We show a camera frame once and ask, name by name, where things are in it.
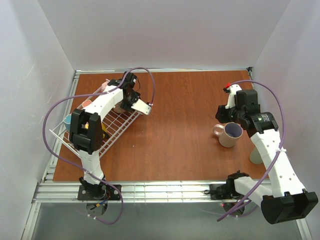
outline brown mug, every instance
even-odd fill
[[[239,124],[228,122],[225,126],[216,124],[213,127],[213,134],[218,137],[219,143],[225,148],[232,148],[236,145],[244,130]]]

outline white wire rack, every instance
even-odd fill
[[[94,93],[101,91],[101,87],[97,89]],[[99,149],[100,158],[108,151],[108,149],[114,144],[114,142],[124,133],[124,131],[136,120],[140,115],[138,111],[134,112],[124,112],[116,113],[111,110],[103,119],[102,124],[106,128],[106,132],[110,136],[109,139],[104,138],[103,144]],[[78,152],[75,150],[72,143],[69,141],[69,132],[65,127],[64,122],[60,122],[58,126],[54,129],[50,129],[50,132],[58,139],[63,145],[65,145],[70,151],[72,151],[76,156],[79,156]]]

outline robotic arm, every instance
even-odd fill
[[[128,112],[137,110],[146,115],[150,114],[151,106],[144,103],[140,99],[140,93],[133,90],[136,80],[137,77],[130,72],[122,86],[109,93],[121,82],[121,80],[111,80],[104,90],[108,92],[107,94],[98,96],[90,105],[83,109],[75,109],[71,114],[69,140],[79,153],[82,167],[99,179],[105,178],[100,166],[99,148],[103,143],[103,136],[109,137],[102,128],[102,121],[109,111],[120,103],[120,107]],[[84,189],[84,193],[88,192],[89,198],[104,198],[106,186],[91,177],[88,172],[79,179],[82,184],[81,189]]]
[[[267,169],[276,152],[279,157],[269,172],[271,189],[259,185],[250,199],[261,207],[263,216],[270,224],[305,218],[318,203],[315,192],[307,192],[294,172],[285,150],[279,149],[280,133],[274,116],[261,112],[255,90],[242,90],[239,85],[227,85],[227,105],[220,105],[215,118],[222,124],[235,122],[247,131]],[[211,191],[212,199],[246,195],[256,181],[246,173],[231,174],[226,184]]]

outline brown tabletop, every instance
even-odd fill
[[[150,101],[152,82],[147,73],[135,73],[143,101]],[[81,74],[76,95],[93,93],[106,79],[122,73]],[[218,105],[227,103],[227,83],[249,79],[245,70],[155,72],[156,95],[150,115],[139,116],[100,159],[108,181],[225,180],[237,170],[253,179],[265,171],[250,162],[254,145],[246,132],[233,148],[221,146],[213,136]],[[240,85],[251,88],[250,83]],[[76,98],[72,110],[85,99]],[[60,156],[81,165],[64,145]],[[83,172],[61,160],[53,181],[78,181]]]

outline white backdrop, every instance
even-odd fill
[[[37,0],[0,5],[0,239],[19,240],[50,156],[43,118],[70,91],[74,70]]]
[[[290,0],[38,0],[77,70],[253,66]]]
[[[284,147],[307,191],[320,197],[320,2],[291,0],[253,68],[254,79],[275,90],[284,107]],[[275,113],[274,98],[256,87],[264,110]],[[313,239],[320,239],[320,204],[306,218]]]

